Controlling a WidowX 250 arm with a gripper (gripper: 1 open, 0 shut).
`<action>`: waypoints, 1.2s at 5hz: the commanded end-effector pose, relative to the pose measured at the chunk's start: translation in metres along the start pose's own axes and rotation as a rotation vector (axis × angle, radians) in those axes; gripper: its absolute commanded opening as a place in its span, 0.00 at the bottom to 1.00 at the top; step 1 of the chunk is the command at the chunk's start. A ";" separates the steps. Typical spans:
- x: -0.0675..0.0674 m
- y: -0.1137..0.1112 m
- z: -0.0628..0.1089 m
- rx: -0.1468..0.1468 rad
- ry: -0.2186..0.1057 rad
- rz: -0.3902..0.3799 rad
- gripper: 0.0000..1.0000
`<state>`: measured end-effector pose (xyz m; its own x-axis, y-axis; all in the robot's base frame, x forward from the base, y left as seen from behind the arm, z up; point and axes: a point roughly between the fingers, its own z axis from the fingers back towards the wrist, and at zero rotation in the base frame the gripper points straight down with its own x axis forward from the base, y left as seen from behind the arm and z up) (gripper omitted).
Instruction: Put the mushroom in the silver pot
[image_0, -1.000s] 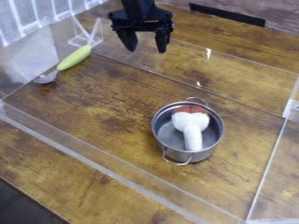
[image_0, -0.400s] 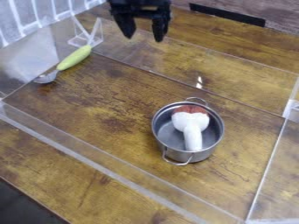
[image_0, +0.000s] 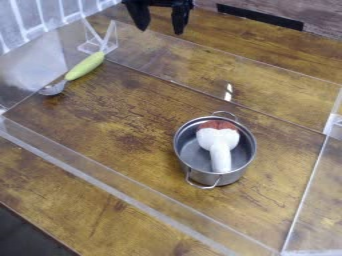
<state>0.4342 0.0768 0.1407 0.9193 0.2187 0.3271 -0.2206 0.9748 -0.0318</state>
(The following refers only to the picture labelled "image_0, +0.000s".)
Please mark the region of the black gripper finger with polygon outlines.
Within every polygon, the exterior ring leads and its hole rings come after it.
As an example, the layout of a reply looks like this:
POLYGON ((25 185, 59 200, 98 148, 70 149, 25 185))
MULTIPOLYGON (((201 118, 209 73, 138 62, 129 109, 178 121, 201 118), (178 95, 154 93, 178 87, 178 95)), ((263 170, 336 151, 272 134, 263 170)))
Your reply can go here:
POLYGON ((189 10, 190 8, 188 4, 172 6, 170 18, 173 32, 176 35, 180 35, 182 33, 184 27, 188 24, 189 10))
POLYGON ((124 5, 137 29, 144 31, 150 22, 148 4, 145 2, 125 2, 124 5))

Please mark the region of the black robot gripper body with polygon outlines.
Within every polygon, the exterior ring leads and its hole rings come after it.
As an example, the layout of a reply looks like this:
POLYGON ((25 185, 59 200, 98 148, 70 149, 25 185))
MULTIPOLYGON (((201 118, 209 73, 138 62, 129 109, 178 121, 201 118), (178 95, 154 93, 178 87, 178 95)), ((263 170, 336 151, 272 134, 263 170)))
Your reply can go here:
POLYGON ((173 7, 176 5, 184 5, 189 9, 193 8, 193 0, 121 0, 124 4, 142 6, 157 6, 157 7, 173 7))

